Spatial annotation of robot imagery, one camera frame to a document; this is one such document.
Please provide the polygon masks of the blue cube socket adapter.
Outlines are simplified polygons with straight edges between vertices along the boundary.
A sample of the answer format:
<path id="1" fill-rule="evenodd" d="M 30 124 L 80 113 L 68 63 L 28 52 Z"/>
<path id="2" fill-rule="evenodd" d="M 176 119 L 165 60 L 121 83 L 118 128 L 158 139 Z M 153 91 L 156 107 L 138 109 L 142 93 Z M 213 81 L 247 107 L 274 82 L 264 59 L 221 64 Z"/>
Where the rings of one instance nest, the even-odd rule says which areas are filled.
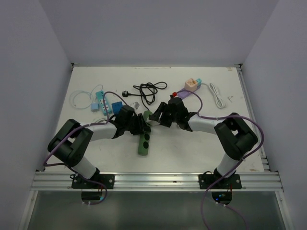
<path id="1" fill-rule="evenodd" d="M 117 115 L 120 112 L 121 108 L 123 107 L 123 104 L 122 102 L 115 102 L 115 103 L 112 103 L 111 106 L 112 106 L 113 114 Z"/>

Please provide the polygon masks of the green power strip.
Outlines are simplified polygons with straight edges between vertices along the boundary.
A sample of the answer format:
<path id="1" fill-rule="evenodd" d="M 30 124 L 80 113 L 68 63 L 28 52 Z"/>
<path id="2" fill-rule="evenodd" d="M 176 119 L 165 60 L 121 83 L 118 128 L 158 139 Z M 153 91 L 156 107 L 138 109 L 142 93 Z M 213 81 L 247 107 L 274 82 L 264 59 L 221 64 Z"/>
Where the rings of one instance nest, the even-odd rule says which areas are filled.
<path id="1" fill-rule="evenodd" d="M 147 122 L 149 116 L 153 113 L 149 110 L 143 113 L 143 118 L 147 127 L 144 129 L 144 133 L 140 134 L 139 146 L 138 146 L 138 154 L 141 156 L 147 156 L 149 151 L 149 143 L 150 143 L 150 134 L 151 134 L 151 125 Z"/>

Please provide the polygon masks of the purple power strip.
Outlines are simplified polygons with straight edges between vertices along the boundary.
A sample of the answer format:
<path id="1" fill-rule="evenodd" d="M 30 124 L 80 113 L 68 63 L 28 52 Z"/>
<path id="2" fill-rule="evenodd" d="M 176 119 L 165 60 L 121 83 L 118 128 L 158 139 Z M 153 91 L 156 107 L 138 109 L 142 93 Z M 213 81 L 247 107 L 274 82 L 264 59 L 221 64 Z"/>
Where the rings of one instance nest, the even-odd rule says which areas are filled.
<path id="1" fill-rule="evenodd" d="M 187 90 L 185 89 L 181 89 L 177 92 L 177 96 L 179 98 L 181 98 L 182 100 L 187 98 L 188 96 L 190 96 L 192 94 L 192 92 L 188 92 Z"/>

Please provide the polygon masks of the light blue USB charger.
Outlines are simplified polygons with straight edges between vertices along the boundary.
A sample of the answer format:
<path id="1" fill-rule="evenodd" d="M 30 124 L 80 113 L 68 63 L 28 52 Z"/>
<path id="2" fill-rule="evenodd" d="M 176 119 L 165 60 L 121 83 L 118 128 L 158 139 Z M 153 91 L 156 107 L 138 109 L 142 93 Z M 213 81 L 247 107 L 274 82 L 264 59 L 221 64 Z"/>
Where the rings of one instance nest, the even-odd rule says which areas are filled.
<path id="1" fill-rule="evenodd" d="M 92 104 L 91 104 L 91 111 L 92 111 L 92 112 L 97 112 L 97 111 L 99 111 L 99 104 L 98 104 L 98 103 L 92 103 Z"/>

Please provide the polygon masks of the teal power strip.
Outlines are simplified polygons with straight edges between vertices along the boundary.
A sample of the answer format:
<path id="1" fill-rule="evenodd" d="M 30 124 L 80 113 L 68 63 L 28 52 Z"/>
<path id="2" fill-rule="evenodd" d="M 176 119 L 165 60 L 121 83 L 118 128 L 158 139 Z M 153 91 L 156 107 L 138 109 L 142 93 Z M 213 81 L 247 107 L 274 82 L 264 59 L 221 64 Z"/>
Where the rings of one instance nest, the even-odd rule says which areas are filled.
<path id="1" fill-rule="evenodd" d="M 107 115 L 112 114 L 112 108 L 109 104 L 107 97 L 104 96 L 104 91 L 103 90 L 97 91 L 95 95 L 97 98 L 97 102 L 99 103 L 101 107 L 103 115 L 107 116 Z"/>

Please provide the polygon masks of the pink cube adapter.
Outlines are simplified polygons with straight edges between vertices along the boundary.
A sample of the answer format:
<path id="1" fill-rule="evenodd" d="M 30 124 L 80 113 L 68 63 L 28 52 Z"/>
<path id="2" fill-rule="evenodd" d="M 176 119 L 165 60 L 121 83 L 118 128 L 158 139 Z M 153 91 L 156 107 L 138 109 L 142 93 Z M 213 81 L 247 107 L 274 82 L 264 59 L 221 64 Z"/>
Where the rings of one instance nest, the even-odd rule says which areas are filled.
<path id="1" fill-rule="evenodd" d="M 195 79 L 190 78 L 185 81 L 184 85 L 185 90 L 194 92 L 197 89 L 197 87 L 198 87 L 198 82 Z"/>

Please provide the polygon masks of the teal small plug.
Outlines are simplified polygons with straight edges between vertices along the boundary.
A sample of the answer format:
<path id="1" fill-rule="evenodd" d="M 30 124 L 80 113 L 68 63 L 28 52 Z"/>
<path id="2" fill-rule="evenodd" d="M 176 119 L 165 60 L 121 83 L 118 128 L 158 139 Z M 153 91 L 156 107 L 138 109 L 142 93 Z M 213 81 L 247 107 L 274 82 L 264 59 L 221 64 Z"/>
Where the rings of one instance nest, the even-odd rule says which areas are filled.
<path id="1" fill-rule="evenodd" d="M 201 80 L 200 78 L 196 79 L 196 82 L 197 82 L 197 86 L 198 86 L 198 87 L 201 86 L 202 80 Z"/>

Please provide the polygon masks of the white Honor charger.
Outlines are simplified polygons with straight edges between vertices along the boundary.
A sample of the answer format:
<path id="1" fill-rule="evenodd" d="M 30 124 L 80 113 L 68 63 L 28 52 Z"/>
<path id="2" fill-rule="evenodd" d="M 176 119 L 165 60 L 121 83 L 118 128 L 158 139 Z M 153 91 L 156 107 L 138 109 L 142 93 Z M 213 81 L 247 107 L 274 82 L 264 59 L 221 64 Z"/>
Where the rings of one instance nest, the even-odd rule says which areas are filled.
<path id="1" fill-rule="evenodd" d="M 147 124 L 152 126 L 152 127 L 160 125 L 159 122 L 154 121 L 154 120 L 150 120 L 149 118 L 147 119 Z"/>

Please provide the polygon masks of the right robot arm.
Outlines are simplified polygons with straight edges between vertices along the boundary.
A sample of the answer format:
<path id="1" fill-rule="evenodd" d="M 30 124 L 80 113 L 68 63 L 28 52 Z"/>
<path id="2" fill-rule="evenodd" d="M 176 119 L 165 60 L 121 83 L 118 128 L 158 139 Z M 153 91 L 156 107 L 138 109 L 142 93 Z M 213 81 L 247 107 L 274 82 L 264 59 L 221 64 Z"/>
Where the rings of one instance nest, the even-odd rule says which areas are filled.
<path id="1" fill-rule="evenodd" d="M 213 171 L 214 184 L 219 188 L 230 184 L 236 165 L 258 142 L 256 134 L 239 114 L 231 113 L 220 120 L 201 118 L 196 112 L 188 111 L 178 97 L 171 98 L 167 103 L 160 103 L 158 109 L 149 116 L 149 120 L 165 127 L 176 123 L 185 131 L 215 134 L 225 151 L 220 164 Z"/>

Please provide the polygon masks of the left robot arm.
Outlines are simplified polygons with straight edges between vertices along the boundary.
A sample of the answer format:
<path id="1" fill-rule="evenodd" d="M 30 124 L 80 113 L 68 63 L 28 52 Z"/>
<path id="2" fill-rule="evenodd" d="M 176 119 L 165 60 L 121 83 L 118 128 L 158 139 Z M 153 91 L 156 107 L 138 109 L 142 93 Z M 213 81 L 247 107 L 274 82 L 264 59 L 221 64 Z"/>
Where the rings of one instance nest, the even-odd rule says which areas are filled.
<path id="1" fill-rule="evenodd" d="M 149 111 L 136 114 L 132 107 L 125 105 L 107 122 L 82 125 L 69 119 L 50 141 L 47 150 L 75 171 L 87 187 L 95 188 L 102 179 L 100 171 L 84 156 L 89 143 L 100 139 L 115 139 L 125 132 L 132 135 L 149 133 L 151 128 L 146 121 L 151 115 Z"/>

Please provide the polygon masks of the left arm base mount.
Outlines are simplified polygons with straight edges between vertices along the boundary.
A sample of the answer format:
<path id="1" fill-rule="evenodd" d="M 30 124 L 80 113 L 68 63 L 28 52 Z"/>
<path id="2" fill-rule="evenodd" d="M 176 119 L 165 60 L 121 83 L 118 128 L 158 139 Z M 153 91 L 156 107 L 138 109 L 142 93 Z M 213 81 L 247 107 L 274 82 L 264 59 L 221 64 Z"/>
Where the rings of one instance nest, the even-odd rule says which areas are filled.
<path id="1" fill-rule="evenodd" d="M 71 187 L 73 189 L 99 189 L 102 186 L 95 184 L 93 182 L 88 182 L 87 180 L 82 179 L 76 174 L 71 174 L 70 178 L 72 179 Z M 115 182 L 114 174 L 95 174 L 89 180 L 103 184 L 107 189 L 113 189 Z"/>

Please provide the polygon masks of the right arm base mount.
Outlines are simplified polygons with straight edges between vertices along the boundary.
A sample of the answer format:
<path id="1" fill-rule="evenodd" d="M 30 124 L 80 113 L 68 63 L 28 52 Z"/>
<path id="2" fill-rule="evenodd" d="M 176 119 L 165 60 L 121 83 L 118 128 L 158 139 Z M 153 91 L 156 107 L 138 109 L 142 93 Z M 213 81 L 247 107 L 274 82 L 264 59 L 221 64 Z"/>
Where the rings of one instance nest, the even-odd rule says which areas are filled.
<path id="1" fill-rule="evenodd" d="M 211 184 L 215 183 L 210 189 L 242 189 L 239 174 L 232 174 L 230 177 L 219 179 L 218 174 L 206 171 L 198 175 L 199 188 L 207 189 Z"/>

